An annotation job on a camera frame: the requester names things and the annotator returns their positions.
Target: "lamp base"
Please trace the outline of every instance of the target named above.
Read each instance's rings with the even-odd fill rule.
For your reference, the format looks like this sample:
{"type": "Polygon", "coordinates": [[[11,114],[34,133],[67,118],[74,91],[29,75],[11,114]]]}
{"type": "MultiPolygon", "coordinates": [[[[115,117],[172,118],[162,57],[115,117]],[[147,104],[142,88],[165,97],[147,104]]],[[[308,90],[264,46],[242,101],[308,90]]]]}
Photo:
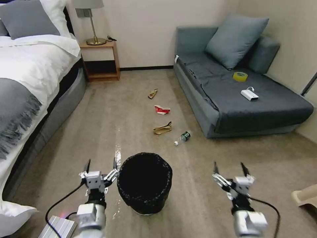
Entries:
{"type": "Polygon", "coordinates": [[[100,37],[94,37],[86,40],[87,45],[103,45],[107,43],[107,40],[100,37]]]}

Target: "black pole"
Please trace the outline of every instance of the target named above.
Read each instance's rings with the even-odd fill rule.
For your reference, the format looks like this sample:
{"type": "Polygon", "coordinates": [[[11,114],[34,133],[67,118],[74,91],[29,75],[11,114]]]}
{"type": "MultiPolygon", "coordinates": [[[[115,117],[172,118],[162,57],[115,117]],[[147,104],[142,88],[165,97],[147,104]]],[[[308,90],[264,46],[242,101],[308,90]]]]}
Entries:
{"type": "Polygon", "coordinates": [[[309,83],[307,84],[307,86],[304,88],[304,90],[302,91],[301,95],[304,97],[306,95],[306,93],[310,90],[310,88],[313,86],[313,84],[315,83],[317,79],[317,73],[313,76],[313,78],[309,81],[309,83]]]}

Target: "table lamp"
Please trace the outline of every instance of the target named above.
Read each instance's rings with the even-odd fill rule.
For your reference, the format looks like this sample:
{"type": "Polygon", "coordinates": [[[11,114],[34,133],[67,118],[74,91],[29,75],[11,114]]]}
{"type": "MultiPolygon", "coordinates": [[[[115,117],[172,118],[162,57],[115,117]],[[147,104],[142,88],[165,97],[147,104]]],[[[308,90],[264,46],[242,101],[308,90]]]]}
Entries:
{"type": "Polygon", "coordinates": [[[96,36],[95,28],[93,26],[93,21],[92,21],[92,13],[91,9],[93,8],[102,8],[103,1],[102,0],[73,0],[73,5],[75,8],[79,9],[88,9],[89,11],[89,16],[90,16],[90,21],[91,21],[91,26],[92,26],[92,31],[93,31],[93,38],[86,40],[88,45],[103,45],[107,41],[104,38],[100,38],[96,36]]]}

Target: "brass lamp stand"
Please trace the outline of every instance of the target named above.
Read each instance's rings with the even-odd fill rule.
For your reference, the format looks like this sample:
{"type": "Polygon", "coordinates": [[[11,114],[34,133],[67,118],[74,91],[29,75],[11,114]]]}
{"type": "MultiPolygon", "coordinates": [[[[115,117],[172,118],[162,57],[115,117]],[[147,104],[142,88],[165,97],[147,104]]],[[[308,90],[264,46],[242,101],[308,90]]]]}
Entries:
{"type": "Polygon", "coordinates": [[[93,31],[93,38],[90,38],[90,39],[86,40],[87,45],[103,45],[103,44],[106,44],[107,43],[106,39],[96,36],[95,27],[93,26],[93,21],[92,21],[91,9],[88,9],[88,11],[89,11],[89,17],[90,17],[90,22],[91,22],[92,31],[93,31]]]}

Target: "tape roll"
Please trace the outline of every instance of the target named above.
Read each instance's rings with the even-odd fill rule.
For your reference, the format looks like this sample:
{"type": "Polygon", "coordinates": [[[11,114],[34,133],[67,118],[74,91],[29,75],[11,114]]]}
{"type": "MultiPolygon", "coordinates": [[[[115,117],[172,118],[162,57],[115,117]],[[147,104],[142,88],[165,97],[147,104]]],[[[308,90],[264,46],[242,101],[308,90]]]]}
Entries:
{"type": "Polygon", "coordinates": [[[248,78],[248,75],[243,72],[235,72],[233,75],[233,79],[238,82],[244,82],[248,78]]]}

